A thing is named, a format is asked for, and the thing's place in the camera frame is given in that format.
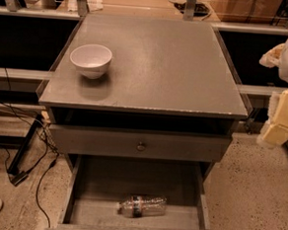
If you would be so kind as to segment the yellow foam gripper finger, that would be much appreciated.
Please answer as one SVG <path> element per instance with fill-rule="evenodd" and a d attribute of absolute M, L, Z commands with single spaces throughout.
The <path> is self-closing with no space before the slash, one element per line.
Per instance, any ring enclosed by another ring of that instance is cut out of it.
<path fill-rule="evenodd" d="M 276 47 L 273 47 L 260 58 L 258 63 L 264 67 L 269 68 L 279 67 L 280 56 L 282 56 L 283 47 L 284 47 L 283 43 L 280 43 Z"/>
<path fill-rule="evenodd" d="M 288 89 L 269 98 L 268 120 L 257 137 L 259 146 L 277 147 L 288 141 Z"/>

